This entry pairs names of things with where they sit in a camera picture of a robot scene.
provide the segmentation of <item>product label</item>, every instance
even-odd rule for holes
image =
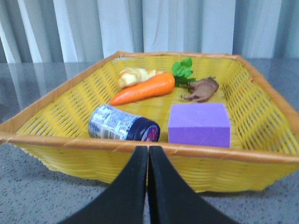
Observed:
[[[141,141],[158,141],[158,127],[156,125],[149,126],[143,134]]]
[[[88,131],[91,137],[125,140],[130,127],[138,118],[140,116],[120,111],[110,105],[101,105],[93,112]]]

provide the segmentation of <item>purple sponge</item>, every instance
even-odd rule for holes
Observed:
[[[171,107],[168,142],[230,147],[230,121],[220,103],[185,103]]]

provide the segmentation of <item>curtain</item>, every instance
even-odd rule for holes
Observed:
[[[299,57],[298,0],[0,0],[0,63],[118,50]]]

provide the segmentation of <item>basket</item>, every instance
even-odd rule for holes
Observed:
[[[176,87],[166,96],[118,106],[156,121],[159,142],[93,139],[93,110],[120,91],[125,67],[171,71],[190,56],[192,77],[215,77],[220,84],[209,102],[223,103],[231,121],[231,147],[168,143],[170,107],[189,103]],[[265,78],[237,55],[116,52],[63,83],[0,125],[0,142],[20,147],[50,170],[111,183],[135,146],[160,145],[184,180],[196,191],[262,190],[299,168],[299,115]]]

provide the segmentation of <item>gray countertop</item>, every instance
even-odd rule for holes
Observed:
[[[251,59],[299,111],[299,59]],[[0,123],[92,63],[0,63]],[[0,223],[52,224],[83,208],[108,185],[49,171],[9,144],[0,145]],[[242,224],[298,224],[299,170],[263,191],[200,193]],[[144,222],[150,223],[146,203]]]

